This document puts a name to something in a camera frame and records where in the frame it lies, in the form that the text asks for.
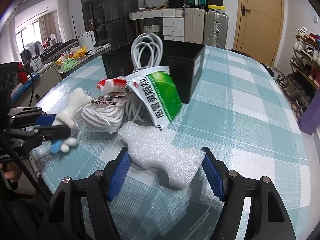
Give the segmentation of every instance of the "human hand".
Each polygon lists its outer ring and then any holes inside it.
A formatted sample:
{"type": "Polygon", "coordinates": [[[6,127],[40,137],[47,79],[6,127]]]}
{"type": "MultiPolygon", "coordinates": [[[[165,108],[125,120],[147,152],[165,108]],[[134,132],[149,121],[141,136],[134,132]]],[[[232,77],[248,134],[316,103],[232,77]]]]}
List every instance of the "human hand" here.
{"type": "MultiPolygon", "coordinates": [[[[0,169],[3,169],[3,166],[3,163],[0,163],[0,169]]],[[[10,182],[17,182],[20,179],[22,171],[15,162],[6,163],[5,168],[7,171],[4,173],[4,177],[10,182]]]]}

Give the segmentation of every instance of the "black cable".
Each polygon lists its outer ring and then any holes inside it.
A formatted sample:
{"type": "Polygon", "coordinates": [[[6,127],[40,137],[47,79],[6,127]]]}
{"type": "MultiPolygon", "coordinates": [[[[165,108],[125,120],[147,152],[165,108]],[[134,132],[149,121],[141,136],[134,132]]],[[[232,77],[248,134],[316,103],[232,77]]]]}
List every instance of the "black cable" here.
{"type": "Polygon", "coordinates": [[[30,183],[35,187],[36,191],[41,195],[41,197],[44,199],[49,204],[49,199],[46,197],[46,195],[43,193],[43,191],[40,189],[38,186],[36,180],[33,178],[31,175],[30,171],[28,168],[24,165],[22,160],[18,157],[18,155],[11,149],[9,144],[5,141],[3,138],[3,135],[0,133],[0,146],[2,149],[5,150],[5,152],[12,158],[12,160],[18,165],[18,167],[22,170],[24,175],[27,177],[27,179],[30,181],[30,183]]]}
{"type": "Polygon", "coordinates": [[[28,70],[25,70],[25,69],[18,69],[17,70],[17,73],[18,72],[26,72],[30,77],[31,77],[31,81],[32,81],[32,93],[31,93],[31,98],[30,98],[30,103],[29,103],[29,107],[31,107],[31,104],[32,104],[32,99],[33,99],[33,94],[35,93],[35,81],[33,79],[33,76],[31,75],[31,73],[28,71],[28,70]]]}

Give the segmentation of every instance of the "door frame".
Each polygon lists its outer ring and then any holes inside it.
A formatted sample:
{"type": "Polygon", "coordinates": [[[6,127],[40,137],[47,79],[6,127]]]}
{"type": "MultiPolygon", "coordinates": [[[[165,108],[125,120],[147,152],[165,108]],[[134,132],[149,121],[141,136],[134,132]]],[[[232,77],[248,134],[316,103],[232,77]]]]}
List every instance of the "door frame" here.
{"type": "MultiPolygon", "coordinates": [[[[238,10],[237,10],[237,22],[236,22],[236,33],[235,33],[235,38],[233,41],[233,49],[236,49],[237,43],[238,43],[238,38],[239,38],[239,31],[240,31],[240,20],[241,20],[241,12],[242,12],[242,0],[238,0],[238,10]]],[[[280,23],[280,31],[279,31],[279,36],[278,36],[278,41],[276,45],[276,50],[273,55],[273,60],[272,60],[272,66],[276,60],[276,56],[278,54],[278,49],[280,45],[280,40],[281,40],[281,35],[282,35],[282,30],[283,30],[283,22],[284,22],[284,0],[282,0],[282,10],[281,10],[281,23],[280,23]]]]}

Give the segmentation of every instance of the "checkered tablecloth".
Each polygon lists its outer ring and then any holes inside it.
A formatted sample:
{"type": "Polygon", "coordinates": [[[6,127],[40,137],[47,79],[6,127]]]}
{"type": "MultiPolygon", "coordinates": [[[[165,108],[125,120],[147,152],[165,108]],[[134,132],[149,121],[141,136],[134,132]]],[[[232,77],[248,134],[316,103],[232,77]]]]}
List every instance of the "checkered tablecloth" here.
{"type": "MultiPolygon", "coordinates": [[[[48,114],[64,109],[77,87],[95,88],[105,77],[101,57],[55,86],[36,105],[48,114]]],[[[243,177],[267,175],[286,206],[297,239],[308,222],[310,175],[295,117],[264,67],[251,58],[206,47],[204,68],[188,105],[167,130],[173,145],[209,147],[215,157],[243,177]]],[[[50,142],[35,149],[34,158],[52,192],[64,176],[86,178],[115,159],[122,144],[117,133],[76,132],[79,145],[52,154],[50,142]]],[[[85,199],[84,215],[88,216],[85,199]]],[[[208,239],[223,203],[213,196],[202,167],[185,190],[168,185],[162,171],[131,166],[118,197],[110,204],[123,239],[208,239]]],[[[246,200],[238,231],[243,239],[249,216],[246,200]]]]}

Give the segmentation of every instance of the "white kettle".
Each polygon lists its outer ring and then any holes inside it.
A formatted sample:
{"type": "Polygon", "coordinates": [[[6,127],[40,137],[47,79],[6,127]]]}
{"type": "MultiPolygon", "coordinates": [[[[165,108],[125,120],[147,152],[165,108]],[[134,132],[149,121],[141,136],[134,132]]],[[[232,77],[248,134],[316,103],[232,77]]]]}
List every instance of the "white kettle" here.
{"type": "Polygon", "coordinates": [[[94,37],[94,33],[93,31],[91,32],[86,32],[86,33],[83,33],[81,35],[78,36],[78,41],[79,41],[79,45],[80,47],[83,47],[83,46],[87,46],[87,52],[89,50],[91,50],[89,53],[90,54],[94,54],[95,53],[95,48],[94,48],[94,45],[96,44],[96,39],[94,37]]]}

